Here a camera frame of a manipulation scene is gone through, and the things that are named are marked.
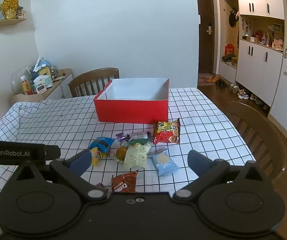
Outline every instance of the yellow pouch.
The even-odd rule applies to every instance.
[[[97,147],[92,148],[90,151],[92,154],[92,162],[91,163],[93,166],[97,166],[98,162],[101,159],[107,157],[107,155],[105,153],[102,153],[101,151],[99,151]]]

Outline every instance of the brown door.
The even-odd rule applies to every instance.
[[[215,51],[214,0],[198,0],[198,12],[201,20],[199,25],[198,73],[212,73]]]

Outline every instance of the silver bolt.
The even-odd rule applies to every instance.
[[[101,198],[103,196],[103,192],[98,189],[93,189],[88,192],[88,196],[92,198]]]
[[[192,194],[191,191],[187,190],[187,189],[181,189],[181,190],[176,192],[176,195],[178,197],[190,197],[191,194]]]
[[[138,197],[138,198],[136,198],[136,201],[137,202],[144,202],[145,200],[142,197]]]
[[[127,204],[134,204],[134,203],[136,203],[136,201],[134,201],[133,199],[127,199],[126,203]]]

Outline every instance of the door handle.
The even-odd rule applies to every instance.
[[[209,35],[211,35],[211,34],[212,34],[211,26],[208,26],[208,28],[209,28],[209,29],[208,29],[207,32],[208,32]]]

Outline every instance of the red box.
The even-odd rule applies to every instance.
[[[94,98],[100,122],[168,121],[169,79],[113,79]]]

